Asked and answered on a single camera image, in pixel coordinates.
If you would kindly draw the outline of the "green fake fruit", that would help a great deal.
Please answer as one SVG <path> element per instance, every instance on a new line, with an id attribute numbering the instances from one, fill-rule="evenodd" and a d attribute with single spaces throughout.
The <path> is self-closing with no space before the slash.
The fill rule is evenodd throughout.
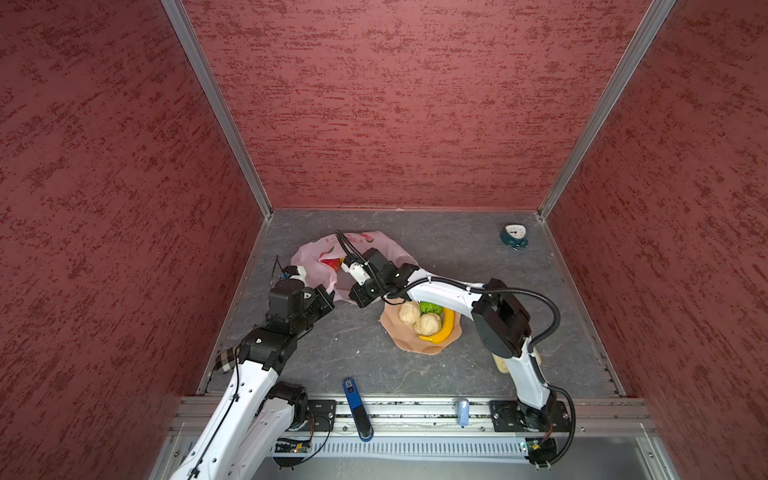
<path id="1" fill-rule="evenodd" d="M 435 314 L 440 316 L 444 310 L 442 306 L 431 303 L 431 302 L 420 302 L 419 308 L 422 315 Z"/>

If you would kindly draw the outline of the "pink translucent plastic bag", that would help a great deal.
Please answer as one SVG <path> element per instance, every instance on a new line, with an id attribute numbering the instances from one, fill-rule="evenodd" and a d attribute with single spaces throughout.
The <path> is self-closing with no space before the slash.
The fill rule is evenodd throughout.
<path id="1" fill-rule="evenodd" d="M 345 236 L 360 253 L 374 248 L 397 267 L 403 263 L 418 264 L 405 249 L 381 231 L 346 233 Z M 337 302 L 344 301 L 354 304 L 355 302 L 349 298 L 350 287 L 354 284 L 353 278 L 342 268 L 338 272 L 334 272 L 321 263 L 322 259 L 345 258 L 346 256 L 347 254 L 340 246 L 336 235 L 330 234 L 301 246 L 291 258 L 290 264 L 306 268 L 307 286 L 315 288 L 323 285 L 328 292 L 335 292 Z"/>

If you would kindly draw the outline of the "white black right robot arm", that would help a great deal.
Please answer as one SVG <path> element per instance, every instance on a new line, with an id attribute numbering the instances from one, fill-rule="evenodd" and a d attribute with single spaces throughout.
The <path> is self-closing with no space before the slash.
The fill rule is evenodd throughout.
<path id="1" fill-rule="evenodd" d="M 402 299 L 432 303 L 470 318 L 483 346 L 501 358 L 517 394 L 519 422 L 529 431 L 546 431 L 555 422 L 557 394 L 535 357 L 535 348 L 560 326 L 561 312 L 548 297 L 531 290 L 508 287 L 498 279 L 466 283 L 428 272 L 413 264 L 400 267 L 378 250 L 353 254 L 342 270 L 354 279 L 350 298 L 366 307 L 374 299 Z M 552 312 L 551 324 L 533 335 L 531 317 L 518 297 L 542 302 Z"/>

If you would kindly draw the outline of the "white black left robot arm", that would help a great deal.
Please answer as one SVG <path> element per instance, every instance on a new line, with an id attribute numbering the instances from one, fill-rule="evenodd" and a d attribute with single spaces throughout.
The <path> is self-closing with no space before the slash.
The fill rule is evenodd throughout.
<path id="1" fill-rule="evenodd" d="M 229 387 L 173 479 L 251 479 L 277 440 L 305 421 L 306 390 L 279 375 L 298 340 L 334 309 L 334 293 L 299 278 L 278 281 L 263 325 L 235 351 Z"/>

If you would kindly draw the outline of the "yellow fake banana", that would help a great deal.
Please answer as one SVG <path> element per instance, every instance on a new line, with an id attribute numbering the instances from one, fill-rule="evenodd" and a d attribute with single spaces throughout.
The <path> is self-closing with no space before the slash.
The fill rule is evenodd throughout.
<path id="1" fill-rule="evenodd" d="M 420 335 L 419 338 L 433 344 L 444 342 L 453 332 L 455 324 L 455 313 L 452 310 L 444 309 L 441 328 L 433 335 Z"/>

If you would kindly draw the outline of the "beige fake ginger root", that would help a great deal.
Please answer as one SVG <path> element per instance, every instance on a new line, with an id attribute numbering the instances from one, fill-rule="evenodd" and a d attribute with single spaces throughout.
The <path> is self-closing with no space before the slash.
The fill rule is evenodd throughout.
<path id="1" fill-rule="evenodd" d="M 419 336 L 429 337 L 435 335 L 442 328 L 442 318 L 435 313 L 425 313 L 419 317 L 413 328 Z"/>
<path id="2" fill-rule="evenodd" d="M 398 319 L 406 326 L 413 327 L 422 313 L 417 301 L 406 301 L 399 306 Z"/>

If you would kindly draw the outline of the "red fake apple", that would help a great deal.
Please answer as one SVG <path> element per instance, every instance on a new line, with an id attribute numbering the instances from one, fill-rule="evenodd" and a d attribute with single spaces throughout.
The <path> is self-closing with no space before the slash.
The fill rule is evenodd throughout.
<path id="1" fill-rule="evenodd" d="M 331 268 L 334 272 L 338 272 L 341 269 L 341 265 L 343 264 L 344 258 L 334 258 L 334 259 L 322 259 L 321 263 Z"/>

